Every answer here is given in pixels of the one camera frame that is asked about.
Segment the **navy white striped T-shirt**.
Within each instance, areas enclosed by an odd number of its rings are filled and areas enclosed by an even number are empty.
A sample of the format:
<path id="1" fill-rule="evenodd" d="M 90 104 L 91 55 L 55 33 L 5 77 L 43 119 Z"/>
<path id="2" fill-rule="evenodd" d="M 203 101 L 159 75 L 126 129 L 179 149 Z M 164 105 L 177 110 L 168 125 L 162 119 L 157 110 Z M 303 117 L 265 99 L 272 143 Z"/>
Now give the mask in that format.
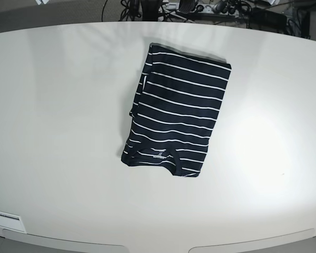
<path id="1" fill-rule="evenodd" d="M 129 112 L 122 162 L 197 177 L 231 71 L 225 61 L 150 44 Z"/>

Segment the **white label sticker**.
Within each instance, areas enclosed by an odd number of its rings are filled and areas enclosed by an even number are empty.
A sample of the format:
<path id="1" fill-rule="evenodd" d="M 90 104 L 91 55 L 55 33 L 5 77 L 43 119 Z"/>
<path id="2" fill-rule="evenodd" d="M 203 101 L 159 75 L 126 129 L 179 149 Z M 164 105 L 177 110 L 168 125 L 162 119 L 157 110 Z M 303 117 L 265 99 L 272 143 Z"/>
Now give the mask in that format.
<path id="1" fill-rule="evenodd" d="M 20 216 L 0 211 L 0 228 L 26 233 L 25 226 Z"/>

